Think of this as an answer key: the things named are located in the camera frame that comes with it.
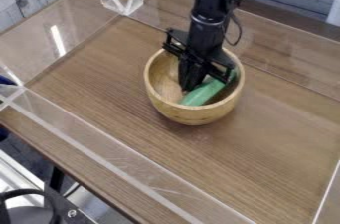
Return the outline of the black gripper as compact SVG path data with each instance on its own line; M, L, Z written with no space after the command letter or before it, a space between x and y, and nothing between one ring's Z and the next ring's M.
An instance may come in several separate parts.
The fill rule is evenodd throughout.
M226 81L226 76L234 68L234 61L221 47L198 51L187 44L187 32L167 28L163 49L177 57L178 84L183 91L195 87L205 76Z

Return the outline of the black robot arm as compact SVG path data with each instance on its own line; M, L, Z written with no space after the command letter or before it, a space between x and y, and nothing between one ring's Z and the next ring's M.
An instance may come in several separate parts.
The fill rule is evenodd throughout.
M193 0L187 31L167 28L163 49L177 57L177 82L183 91L193 90L205 76L226 82L233 60L222 50L229 21L237 22L233 9L239 0Z

